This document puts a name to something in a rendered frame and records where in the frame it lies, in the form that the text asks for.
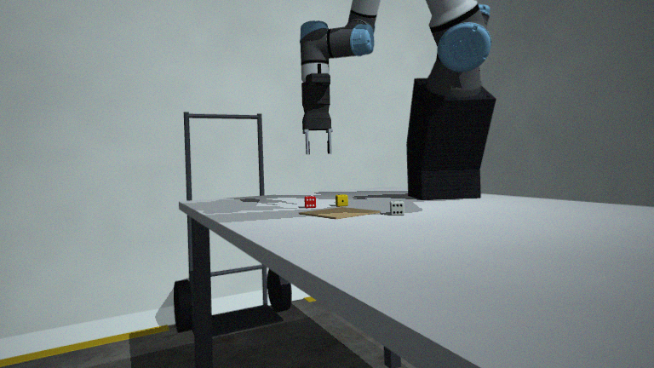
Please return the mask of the grey die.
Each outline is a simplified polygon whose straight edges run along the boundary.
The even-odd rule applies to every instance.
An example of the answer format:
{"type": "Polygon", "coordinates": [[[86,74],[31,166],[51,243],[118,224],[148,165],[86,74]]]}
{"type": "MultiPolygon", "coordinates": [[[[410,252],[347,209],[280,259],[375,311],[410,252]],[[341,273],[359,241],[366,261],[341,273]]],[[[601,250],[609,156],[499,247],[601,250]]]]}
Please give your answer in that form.
{"type": "Polygon", "coordinates": [[[404,202],[403,201],[390,201],[390,214],[391,214],[391,216],[403,216],[404,215],[404,202]]]}

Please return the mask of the tan mat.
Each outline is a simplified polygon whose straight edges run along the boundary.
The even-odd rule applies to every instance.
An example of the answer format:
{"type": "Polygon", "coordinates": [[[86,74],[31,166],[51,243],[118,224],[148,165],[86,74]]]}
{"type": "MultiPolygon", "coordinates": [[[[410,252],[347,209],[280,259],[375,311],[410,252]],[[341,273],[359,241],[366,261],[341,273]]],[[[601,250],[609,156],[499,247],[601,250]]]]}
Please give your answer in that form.
{"type": "Polygon", "coordinates": [[[325,209],[325,210],[312,210],[312,211],[299,212],[299,215],[317,216],[317,217],[330,218],[330,219],[341,219],[341,218],[364,216],[364,215],[370,215],[376,213],[381,213],[381,212],[379,210],[363,210],[363,209],[339,207],[339,208],[332,208],[332,209],[325,209]]]}

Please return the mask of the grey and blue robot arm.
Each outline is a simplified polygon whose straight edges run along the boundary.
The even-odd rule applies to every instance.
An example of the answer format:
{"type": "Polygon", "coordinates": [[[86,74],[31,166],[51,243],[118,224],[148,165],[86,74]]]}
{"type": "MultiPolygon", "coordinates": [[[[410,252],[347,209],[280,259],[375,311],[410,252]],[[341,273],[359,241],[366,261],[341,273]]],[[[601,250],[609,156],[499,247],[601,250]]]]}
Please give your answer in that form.
{"type": "MultiPolygon", "coordinates": [[[[344,27],[328,29],[328,25],[319,20],[303,23],[301,64],[329,65],[330,58],[371,54],[380,1],[353,0],[344,27]]],[[[432,15],[429,28],[437,44],[437,58],[431,76],[427,77],[427,89],[437,95],[456,98],[478,95],[482,85],[479,66],[491,50],[491,35],[487,29],[490,7],[475,0],[426,2],[432,15]]]]}

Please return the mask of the yellow die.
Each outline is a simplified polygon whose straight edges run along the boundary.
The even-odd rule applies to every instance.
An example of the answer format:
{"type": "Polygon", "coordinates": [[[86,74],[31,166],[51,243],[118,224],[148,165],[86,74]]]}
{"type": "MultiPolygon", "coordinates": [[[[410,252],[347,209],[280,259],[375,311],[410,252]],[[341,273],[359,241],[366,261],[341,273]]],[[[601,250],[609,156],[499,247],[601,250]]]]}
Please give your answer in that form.
{"type": "Polygon", "coordinates": [[[336,206],[348,206],[348,196],[344,195],[336,195],[336,206]]]}

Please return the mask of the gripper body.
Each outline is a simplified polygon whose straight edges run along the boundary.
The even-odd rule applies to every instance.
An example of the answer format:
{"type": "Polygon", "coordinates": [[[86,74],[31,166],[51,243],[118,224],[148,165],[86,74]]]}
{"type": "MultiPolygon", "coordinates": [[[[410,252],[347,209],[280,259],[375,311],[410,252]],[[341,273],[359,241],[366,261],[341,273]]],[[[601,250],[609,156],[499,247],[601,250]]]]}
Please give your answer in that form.
{"type": "Polygon", "coordinates": [[[302,130],[331,129],[330,69],[328,64],[307,63],[301,65],[301,93],[304,117],[302,130]]]}

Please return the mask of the red die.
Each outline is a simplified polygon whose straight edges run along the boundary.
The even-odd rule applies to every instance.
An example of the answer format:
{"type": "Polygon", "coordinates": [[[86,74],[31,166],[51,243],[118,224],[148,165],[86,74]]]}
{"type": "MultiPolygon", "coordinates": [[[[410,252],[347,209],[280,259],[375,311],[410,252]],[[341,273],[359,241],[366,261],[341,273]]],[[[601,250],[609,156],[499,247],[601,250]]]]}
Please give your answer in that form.
{"type": "Polygon", "coordinates": [[[316,208],[316,197],[315,196],[307,196],[304,197],[305,199],[305,208],[316,208]],[[311,198],[307,198],[311,197],[311,198]]]}

